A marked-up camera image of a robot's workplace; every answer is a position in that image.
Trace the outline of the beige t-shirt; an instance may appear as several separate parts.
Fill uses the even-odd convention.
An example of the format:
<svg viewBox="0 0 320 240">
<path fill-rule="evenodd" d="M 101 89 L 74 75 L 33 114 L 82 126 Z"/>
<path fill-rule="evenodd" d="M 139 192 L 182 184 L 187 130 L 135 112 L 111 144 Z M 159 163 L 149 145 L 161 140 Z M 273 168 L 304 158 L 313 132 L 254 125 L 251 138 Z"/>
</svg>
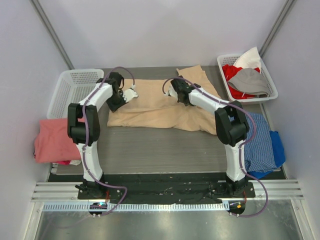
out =
<svg viewBox="0 0 320 240">
<path fill-rule="evenodd" d="M 176 128 L 216 134 L 214 115 L 197 106 L 185 106 L 162 92 L 164 79 L 136 79 L 138 94 L 108 116 L 108 127 Z"/>
</svg>

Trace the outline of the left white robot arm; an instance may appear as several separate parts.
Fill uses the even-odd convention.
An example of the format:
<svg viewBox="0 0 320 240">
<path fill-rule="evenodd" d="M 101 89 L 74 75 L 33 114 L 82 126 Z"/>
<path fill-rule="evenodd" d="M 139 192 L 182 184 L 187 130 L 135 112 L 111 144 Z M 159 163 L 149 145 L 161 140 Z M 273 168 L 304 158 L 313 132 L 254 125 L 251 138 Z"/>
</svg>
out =
<svg viewBox="0 0 320 240">
<path fill-rule="evenodd" d="M 107 104 L 111 112 L 117 111 L 138 97 L 136 81 L 126 90 L 124 77 L 110 72 L 100 78 L 93 90 L 78 103 L 71 103 L 67 109 L 67 135 L 76 145 L 83 166 L 82 183 L 76 185 L 80 200 L 97 199 L 106 196 L 111 188 L 105 182 L 104 172 L 98 154 L 98 139 L 101 134 L 99 110 Z"/>
</svg>

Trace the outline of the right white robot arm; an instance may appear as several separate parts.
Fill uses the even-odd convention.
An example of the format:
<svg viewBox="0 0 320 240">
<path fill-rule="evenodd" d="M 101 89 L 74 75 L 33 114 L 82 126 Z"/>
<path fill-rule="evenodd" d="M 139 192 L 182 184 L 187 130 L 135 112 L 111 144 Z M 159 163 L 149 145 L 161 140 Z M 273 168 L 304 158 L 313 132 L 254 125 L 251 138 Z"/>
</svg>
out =
<svg viewBox="0 0 320 240">
<path fill-rule="evenodd" d="M 216 135 L 226 153 L 225 190 L 230 197 L 238 197 L 248 184 L 244 144 L 250 130 L 241 103 L 222 100 L 182 77 L 170 80 L 167 95 L 185 106 L 199 107 L 214 116 Z"/>
</svg>

